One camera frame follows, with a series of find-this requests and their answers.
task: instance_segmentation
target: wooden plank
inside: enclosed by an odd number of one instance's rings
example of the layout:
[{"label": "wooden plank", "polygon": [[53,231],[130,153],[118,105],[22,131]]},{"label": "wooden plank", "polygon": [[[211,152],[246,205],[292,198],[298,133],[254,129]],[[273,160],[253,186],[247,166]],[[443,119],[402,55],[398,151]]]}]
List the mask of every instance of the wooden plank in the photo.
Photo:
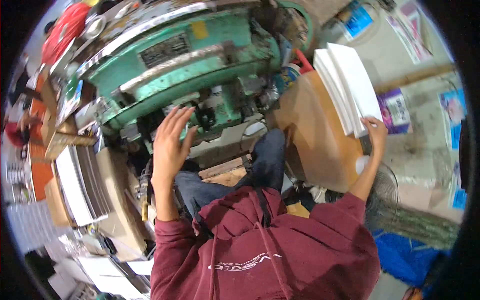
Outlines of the wooden plank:
[{"label": "wooden plank", "polygon": [[214,177],[223,173],[227,173],[231,170],[237,169],[243,167],[243,162],[241,157],[237,157],[235,159],[232,159],[228,162],[225,162],[223,164],[213,166],[211,168],[202,170],[198,172],[198,175],[202,177],[202,179],[208,179],[210,177]]},{"label": "wooden plank", "polygon": [[416,71],[410,74],[405,75],[404,77],[389,81],[384,84],[379,84],[375,86],[373,89],[377,94],[383,94],[393,89],[399,88],[404,85],[412,84],[417,81],[421,81],[430,77],[438,76],[441,74],[449,73],[455,70],[454,64],[447,64],[442,66],[431,67],[427,69],[423,69],[420,71]]},{"label": "wooden plank", "polygon": [[244,167],[240,167],[228,172],[204,179],[203,182],[219,183],[225,186],[235,186],[243,176],[247,175]]}]

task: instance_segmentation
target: yellow label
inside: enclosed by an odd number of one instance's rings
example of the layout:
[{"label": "yellow label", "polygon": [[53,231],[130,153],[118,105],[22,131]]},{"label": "yellow label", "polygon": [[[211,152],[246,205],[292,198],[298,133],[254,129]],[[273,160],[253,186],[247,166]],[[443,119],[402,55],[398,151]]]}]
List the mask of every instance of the yellow label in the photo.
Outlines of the yellow label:
[{"label": "yellow label", "polygon": [[190,25],[192,26],[193,35],[196,39],[204,39],[208,37],[208,30],[204,21],[193,22]]}]

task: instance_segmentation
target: brown cardboard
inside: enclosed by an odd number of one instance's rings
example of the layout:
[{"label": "brown cardboard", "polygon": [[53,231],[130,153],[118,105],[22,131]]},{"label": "brown cardboard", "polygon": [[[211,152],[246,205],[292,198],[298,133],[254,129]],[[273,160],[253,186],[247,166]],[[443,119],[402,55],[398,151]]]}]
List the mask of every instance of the brown cardboard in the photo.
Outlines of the brown cardboard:
[{"label": "brown cardboard", "polygon": [[346,192],[358,175],[360,141],[345,136],[332,99],[317,72],[297,78],[273,116],[287,140],[289,170],[302,181]]},{"label": "brown cardboard", "polygon": [[48,143],[52,139],[52,135],[55,132],[55,117],[51,115],[50,110],[47,108],[43,117],[43,124],[40,128],[40,134],[42,135],[43,146],[47,147]]},{"label": "brown cardboard", "polygon": [[67,211],[67,206],[65,205],[63,195],[60,191],[60,183],[57,178],[52,178],[45,185],[45,195],[53,223],[63,227],[75,226]]},{"label": "brown cardboard", "polygon": [[51,160],[56,159],[68,145],[91,146],[96,142],[94,137],[77,134],[73,117],[68,117],[58,129],[55,129],[55,116],[51,115],[49,109],[45,112],[40,133],[43,145],[47,147],[45,158]]},{"label": "brown cardboard", "polygon": [[125,192],[130,177],[127,156],[104,148],[96,154],[96,161],[113,207],[108,218],[98,222],[98,228],[112,237],[121,262],[138,259],[146,249],[145,238],[150,237],[142,233],[145,225]]},{"label": "brown cardboard", "polygon": [[50,83],[50,77],[47,76],[42,85],[42,90],[40,91],[43,103],[50,110],[50,113],[54,116],[57,115],[57,92],[53,89],[52,84]]}]

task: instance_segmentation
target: stack of white paper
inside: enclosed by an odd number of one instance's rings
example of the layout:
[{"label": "stack of white paper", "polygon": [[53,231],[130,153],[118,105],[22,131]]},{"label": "stack of white paper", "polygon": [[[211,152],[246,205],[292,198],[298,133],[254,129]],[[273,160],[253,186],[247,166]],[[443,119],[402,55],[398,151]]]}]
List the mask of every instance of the stack of white paper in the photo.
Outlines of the stack of white paper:
[{"label": "stack of white paper", "polygon": [[345,135],[366,135],[360,121],[363,117],[382,120],[372,83],[355,49],[328,43],[327,49],[315,50],[313,67],[325,84]]},{"label": "stack of white paper", "polygon": [[92,148],[67,146],[56,165],[65,201],[77,225],[107,218],[111,207]]}]

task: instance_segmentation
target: knee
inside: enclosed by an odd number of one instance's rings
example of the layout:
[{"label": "knee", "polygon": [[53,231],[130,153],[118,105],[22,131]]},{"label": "knee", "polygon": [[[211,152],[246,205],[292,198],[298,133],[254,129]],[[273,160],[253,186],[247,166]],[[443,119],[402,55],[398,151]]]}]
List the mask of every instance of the knee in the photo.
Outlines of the knee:
[{"label": "knee", "polygon": [[267,133],[265,138],[272,144],[284,144],[285,143],[285,135],[283,134],[283,131],[281,131],[279,128],[274,128],[274,129],[270,130]]}]

